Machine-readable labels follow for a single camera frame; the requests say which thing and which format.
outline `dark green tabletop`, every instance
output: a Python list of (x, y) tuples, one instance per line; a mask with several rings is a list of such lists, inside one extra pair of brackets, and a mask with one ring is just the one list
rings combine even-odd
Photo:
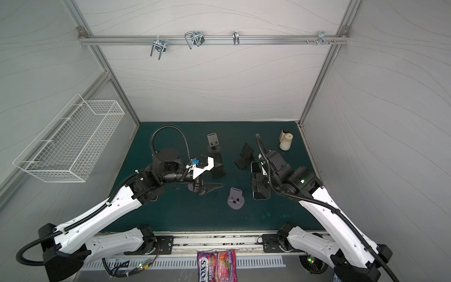
[[(149, 138), (161, 122), (141, 123), (133, 140), (116, 184), (152, 162)], [(323, 230), (320, 223), (298, 202), (283, 196), (271, 195), (268, 200), (252, 198), (250, 167), (240, 170), (234, 163), (245, 143), (254, 149), (258, 157), (255, 134), (259, 133), (269, 150), (278, 150), (283, 158), (296, 169), (312, 164), (305, 150), (295, 122), (172, 122), (180, 127), (189, 143), (191, 157), (212, 156), (208, 153), (207, 134), (216, 132), (221, 144), (221, 157), (226, 175), (213, 179), (211, 172), (202, 174), (204, 181), (223, 183), (224, 187), (204, 196), (190, 192), (186, 185), (166, 185), (166, 191), (157, 201), (150, 202), (119, 218), (104, 231), (125, 231), (139, 224), (148, 224), (154, 231), (242, 231), (278, 230), (287, 221), (305, 230)], [(279, 134), (289, 128), (293, 143), (289, 151), (279, 149)], [(155, 149), (174, 147), (180, 158), (187, 161), (183, 139), (174, 129), (164, 129), (155, 138)], [(230, 188), (243, 191), (245, 203), (239, 210), (227, 204)]]

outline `candy bag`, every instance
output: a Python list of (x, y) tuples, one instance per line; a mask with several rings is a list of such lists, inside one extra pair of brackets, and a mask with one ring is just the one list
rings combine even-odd
[(237, 282), (235, 250), (217, 254), (216, 282)]
[(218, 258), (215, 253), (198, 253), (199, 282), (216, 282), (215, 268)]
[(199, 282), (237, 282), (235, 250), (198, 253)]

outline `wire basket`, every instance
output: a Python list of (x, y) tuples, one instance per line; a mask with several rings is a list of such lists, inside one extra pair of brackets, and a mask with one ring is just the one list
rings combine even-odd
[[(81, 96), (78, 96), (74, 99), (80, 100)], [(64, 109), (68, 106), (74, 107), (70, 115), (60, 118), (60, 126), (49, 133), (47, 128), (58, 121), (58, 116), (53, 119), (15, 159), (15, 166), (44, 182), (86, 181), (124, 111), (114, 100), (85, 101), (81, 98), (78, 104), (69, 102)]]

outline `white wall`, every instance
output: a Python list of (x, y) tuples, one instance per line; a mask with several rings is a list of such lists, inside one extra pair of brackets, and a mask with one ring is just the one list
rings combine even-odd
[[(335, 34), (348, 2), (77, 0), (92, 33), (110, 36)], [(299, 119), (328, 47), (150, 49), (102, 47), (141, 121), (281, 121)]]
[(102, 73), (61, 1), (1, 1), (0, 185), (12, 161)]
[(350, 35), (304, 124), (313, 158), (402, 281), (449, 281), (451, 2), (364, 0)]
[[(62, 107), (102, 73), (61, 1), (3, 1), (0, 9), (0, 182), (11, 162)], [(93, 99), (117, 100), (110, 82)], [(15, 260), (38, 238), (37, 230), (85, 212), (108, 194), (132, 142), (128, 113), (100, 155), (86, 183), (44, 183), (29, 176), (0, 212), (0, 280), (48, 281), (44, 267)], [(40, 246), (25, 256), (42, 260)]]

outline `bottle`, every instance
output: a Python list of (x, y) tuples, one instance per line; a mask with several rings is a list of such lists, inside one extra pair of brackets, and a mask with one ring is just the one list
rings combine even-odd
[(291, 147), (291, 141), (293, 141), (293, 135), (289, 132), (289, 130), (284, 129), (281, 132), (279, 141), (280, 141), (279, 148), (281, 150), (288, 151)]

